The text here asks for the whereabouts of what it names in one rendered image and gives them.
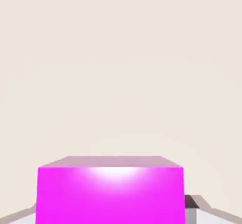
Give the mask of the small magenta cube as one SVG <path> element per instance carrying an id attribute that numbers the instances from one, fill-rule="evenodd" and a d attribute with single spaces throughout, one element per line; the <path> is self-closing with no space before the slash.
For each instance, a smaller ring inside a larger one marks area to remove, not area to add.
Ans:
<path id="1" fill-rule="evenodd" d="M 36 224 L 185 224 L 183 168 L 161 156 L 67 156 L 38 168 Z"/>

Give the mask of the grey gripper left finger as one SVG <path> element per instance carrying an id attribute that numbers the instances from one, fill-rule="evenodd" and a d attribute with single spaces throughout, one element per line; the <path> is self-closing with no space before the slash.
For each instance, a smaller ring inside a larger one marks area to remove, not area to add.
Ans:
<path id="1" fill-rule="evenodd" d="M 21 211 L 12 213 L 10 215 L 4 216 L 0 218 L 0 224 L 9 224 L 13 221 L 19 220 L 21 218 L 24 218 L 26 216 L 32 215 L 36 212 L 36 204 L 34 204 L 32 207 L 23 209 Z"/>

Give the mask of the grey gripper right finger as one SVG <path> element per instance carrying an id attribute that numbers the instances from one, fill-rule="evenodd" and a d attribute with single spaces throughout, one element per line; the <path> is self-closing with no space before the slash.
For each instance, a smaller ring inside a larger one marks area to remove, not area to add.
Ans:
<path id="1" fill-rule="evenodd" d="M 242 224 L 242 218 L 212 208 L 200 195 L 185 195 L 185 224 Z"/>

